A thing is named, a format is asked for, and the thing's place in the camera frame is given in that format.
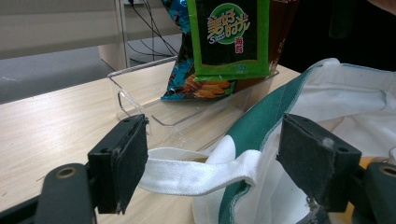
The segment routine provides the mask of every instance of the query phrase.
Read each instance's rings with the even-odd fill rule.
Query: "cable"
[[[153,27],[154,19],[152,18],[151,8],[148,7],[146,0],[143,0],[143,2],[146,5],[146,9],[148,10],[149,17],[151,18],[151,27]],[[152,61],[155,61],[155,58],[154,58],[154,48],[155,48],[154,47],[154,31],[152,29],[151,29],[151,46],[152,46],[152,51],[151,51],[152,52]]]
[[[154,51],[155,53],[157,53],[157,54],[153,54],[153,53],[145,53],[145,52],[142,52],[142,51],[139,51],[139,50],[137,50],[137,49],[134,49],[129,43],[128,43],[128,46],[131,48],[131,50],[133,50],[134,52],[136,52],[136,53],[140,53],[140,54],[143,54],[143,55],[148,55],[148,56],[152,56],[152,55],[154,55],[154,56],[158,56],[158,57],[164,57],[164,58],[167,58],[167,57],[172,57],[172,55],[169,55],[169,54],[162,54],[162,53],[160,53],[160,52],[157,52],[157,51]]]
[[[165,44],[165,46],[166,46],[167,48],[168,48],[168,46],[169,46],[175,53],[177,53],[177,51],[176,51],[165,39],[163,39],[162,35],[159,34],[158,32],[156,32],[156,31],[154,30],[154,28],[151,27],[151,26],[149,25],[149,23],[140,15],[140,13],[137,12],[137,10],[134,8],[134,5],[132,5],[132,9],[133,9],[134,12],[137,14],[137,16],[139,16],[140,19],[148,26],[148,28],[150,28],[151,31],[152,31],[154,34],[156,34],[156,35],[163,41],[163,43]]]
[[[132,59],[132,58],[130,58],[129,60],[131,60],[131,61],[134,62],[134,63],[138,63],[138,64],[144,64],[144,63],[146,63],[146,62],[138,61],[138,60],[135,60],[135,59]]]
[[[158,29],[157,23],[155,23],[155,20],[152,18],[151,6],[149,5],[149,2],[148,2],[147,0],[144,0],[144,3],[145,3],[145,5],[146,5],[146,9],[148,10],[148,14],[149,14],[150,17],[151,17],[151,20],[154,22],[154,26],[155,26],[155,28],[157,29],[158,34],[160,34],[160,36],[162,36],[161,33],[160,33],[160,29]],[[164,40],[163,38],[162,38],[162,40],[163,40],[163,43],[165,44],[165,46],[166,46],[167,48],[168,48],[168,46],[172,48],[172,46],[171,46],[166,40]],[[169,48],[168,48],[168,50],[169,50],[169,52],[171,52],[171,54],[172,54],[173,56],[175,56],[175,54],[174,54]]]
[[[143,42],[143,40],[140,40],[140,42],[142,42],[142,44],[143,44],[144,46],[146,46],[146,48],[148,48],[149,50],[154,51],[154,53],[161,54],[161,55],[163,55],[163,57],[172,57],[172,56],[175,56],[174,54],[170,55],[170,54],[164,54],[164,53],[160,53],[160,52],[158,52],[158,51],[155,51],[155,50],[153,50],[152,48],[150,48],[149,46],[147,46],[147,44],[146,44],[145,42]]]

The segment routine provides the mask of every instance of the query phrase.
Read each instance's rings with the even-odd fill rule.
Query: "green snack packet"
[[[196,80],[270,76],[269,0],[188,0]]]

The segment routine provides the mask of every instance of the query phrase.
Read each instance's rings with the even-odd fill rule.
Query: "logo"
[[[247,66],[245,64],[238,64],[236,66],[236,73],[243,74],[247,70]]]
[[[209,44],[235,44],[235,53],[243,53],[242,35],[249,28],[248,14],[236,4],[225,3],[216,7],[207,18]]]

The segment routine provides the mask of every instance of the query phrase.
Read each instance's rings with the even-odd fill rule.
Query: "floor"
[[[128,44],[131,66],[136,66],[177,55],[181,35]],[[95,81],[112,72],[97,47],[0,60],[0,104]]]

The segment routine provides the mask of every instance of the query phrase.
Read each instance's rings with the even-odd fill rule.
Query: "green stripe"
[[[227,134],[235,142],[236,157],[248,149],[261,149],[263,139],[294,105],[310,71],[311,69],[307,70],[288,84],[271,92],[233,125]],[[249,185],[245,181],[227,187],[221,201],[219,223],[233,223],[233,219],[230,218],[233,217],[232,203],[236,202],[236,195],[246,192],[248,188]]]

